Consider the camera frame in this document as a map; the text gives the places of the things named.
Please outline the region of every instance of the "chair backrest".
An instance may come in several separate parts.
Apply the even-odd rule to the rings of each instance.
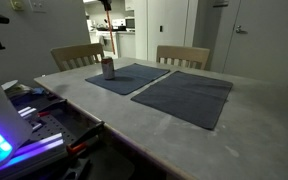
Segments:
[[[170,59],[170,64],[172,65],[174,65],[177,61],[178,66],[185,66],[189,68],[197,68],[200,66],[200,69],[205,69],[209,53],[210,50],[204,48],[158,46],[156,62],[161,63],[161,59],[163,58],[164,64],[167,64],[168,60]]]
[[[101,59],[104,57],[103,47],[99,43],[54,48],[51,54],[60,71],[99,63],[98,56]]]

